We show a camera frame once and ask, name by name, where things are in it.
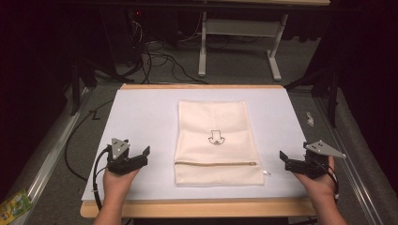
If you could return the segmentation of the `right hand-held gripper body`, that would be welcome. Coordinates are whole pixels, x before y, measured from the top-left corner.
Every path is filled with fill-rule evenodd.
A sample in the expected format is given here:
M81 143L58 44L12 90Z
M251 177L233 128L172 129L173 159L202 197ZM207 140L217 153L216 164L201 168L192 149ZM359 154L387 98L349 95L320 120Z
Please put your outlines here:
M346 154L333 148L323 141L317 141L303 144L306 152L304 155L303 172L296 172L304 174L311 179L323 176L329 171L329 157L346 158Z

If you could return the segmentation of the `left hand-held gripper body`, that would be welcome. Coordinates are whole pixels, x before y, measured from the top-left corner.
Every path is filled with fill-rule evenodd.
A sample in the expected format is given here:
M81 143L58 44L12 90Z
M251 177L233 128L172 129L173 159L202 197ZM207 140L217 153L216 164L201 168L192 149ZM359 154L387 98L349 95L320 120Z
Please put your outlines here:
M107 168L115 174L127 174L138 169L131 167L131 159L136 157L144 157L143 153L135 157L129 157L130 144L128 140L121 141L112 138L111 150L107 157Z

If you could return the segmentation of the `person's left hand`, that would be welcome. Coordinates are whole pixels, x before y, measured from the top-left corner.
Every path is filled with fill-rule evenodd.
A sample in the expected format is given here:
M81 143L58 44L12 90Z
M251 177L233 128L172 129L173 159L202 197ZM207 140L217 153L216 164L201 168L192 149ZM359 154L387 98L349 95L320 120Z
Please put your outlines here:
M104 201L123 202L138 172L138 170L135 170L127 174L118 175L106 170L103 175Z

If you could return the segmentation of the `person's right hand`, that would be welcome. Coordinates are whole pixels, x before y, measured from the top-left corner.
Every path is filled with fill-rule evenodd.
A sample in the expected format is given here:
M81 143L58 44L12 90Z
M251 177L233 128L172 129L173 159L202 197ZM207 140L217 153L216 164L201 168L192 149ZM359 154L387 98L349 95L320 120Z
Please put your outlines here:
M336 185L333 177L325 174L321 177L311 179L304 174L294 173L294 175L304 186L312 203L331 199L335 201L334 193Z

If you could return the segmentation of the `white table mat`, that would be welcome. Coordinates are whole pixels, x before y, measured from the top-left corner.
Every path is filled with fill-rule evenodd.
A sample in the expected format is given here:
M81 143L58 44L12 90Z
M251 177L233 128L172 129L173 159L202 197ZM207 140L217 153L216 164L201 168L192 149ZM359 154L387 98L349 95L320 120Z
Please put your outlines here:
M240 101L247 104L255 146L263 169L262 186L181 187L175 183L174 154L181 100ZM148 165L132 182L132 201L296 198L306 195L298 179L284 169L280 153L302 159L306 141L286 91L280 86L205 89L122 88L116 92L107 124L99 142L102 151L112 138L128 140L130 154L150 148Z

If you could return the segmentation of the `black metal stand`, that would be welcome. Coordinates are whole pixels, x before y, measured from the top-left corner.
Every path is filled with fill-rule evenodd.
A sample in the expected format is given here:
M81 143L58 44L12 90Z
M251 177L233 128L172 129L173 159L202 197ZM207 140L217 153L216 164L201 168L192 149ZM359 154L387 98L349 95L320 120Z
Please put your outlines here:
M311 94L313 97L328 97L327 117L329 123L335 128L335 114L337 103L339 72L333 68L321 68L317 72L306 75L296 81L284 86L286 90L292 90L302 85L312 84Z
M87 58L75 58L71 62L71 93L72 93L72 110L71 115L75 115L81 108L81 88L80 82L88 88L94 88L97 86L97 80L95 78L95 71L99 70L109 77L121 81L127 82L127 79L116 72L106 69L101 65L87 59Z

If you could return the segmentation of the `cream mesh zipper bag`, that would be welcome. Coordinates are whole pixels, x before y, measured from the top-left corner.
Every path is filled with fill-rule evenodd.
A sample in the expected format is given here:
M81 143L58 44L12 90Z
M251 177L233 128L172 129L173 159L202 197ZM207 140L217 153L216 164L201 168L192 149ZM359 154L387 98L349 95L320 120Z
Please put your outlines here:
M181 101L174 168L179 186L262 186L246 103Z

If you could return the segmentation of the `green snack packet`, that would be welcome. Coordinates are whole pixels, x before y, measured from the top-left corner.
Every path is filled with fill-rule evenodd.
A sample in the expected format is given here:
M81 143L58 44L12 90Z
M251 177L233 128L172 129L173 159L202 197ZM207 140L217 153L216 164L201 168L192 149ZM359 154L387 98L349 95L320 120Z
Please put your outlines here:
M25 189L18 191L0 204L0 225L9 225L31 207L32 203L27 191Z

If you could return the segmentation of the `silver metal floor rail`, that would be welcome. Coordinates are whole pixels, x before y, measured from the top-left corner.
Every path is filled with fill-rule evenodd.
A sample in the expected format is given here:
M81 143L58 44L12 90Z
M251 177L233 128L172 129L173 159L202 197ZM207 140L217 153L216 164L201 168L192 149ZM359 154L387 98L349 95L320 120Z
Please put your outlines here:
M369 190L361 180L360 175L344 146L343 140L337 128L332 126L328 118L327 107L324 100L322 98L315 97L314 104L320 112L323 121L328 127L334 145L337 147L338 150L346 154L346 159L340 159L340 163L342 164L340 169L344 171L344 174L347 177L350 186L352 187L357 202L360 204L360 208L363 212L364 217L367 220L368 225L384 225L380 215L375 208Z
M22 173L11 189L21 190L24 188L31 200L32 207L29 211L11 222L10 225L27 224L28 219L32 215L39 198L54 172L54 168L61 157L67 139L81 115L82 107L90 99L93 91L93 88L85 87L82 89L79 94L80 105L75 114L71 114L73 107L71 89L66 92L69 98L66 108L58 116L43 141L39 144L38 149L28 160Z

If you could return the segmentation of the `white metal desk frame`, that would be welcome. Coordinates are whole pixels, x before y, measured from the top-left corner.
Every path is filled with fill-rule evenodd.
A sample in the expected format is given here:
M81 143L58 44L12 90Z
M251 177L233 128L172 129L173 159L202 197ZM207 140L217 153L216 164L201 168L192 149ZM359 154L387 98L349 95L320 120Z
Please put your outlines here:
M201 48L199 52L198 76L207 74L207 35L241 36L255 38L273 38L273 47L266 51L272 78L275 82L282 80L282 75L276 61L283 31L288 15L284 14L277 22L242 21L226 19L209 19L202 13Z

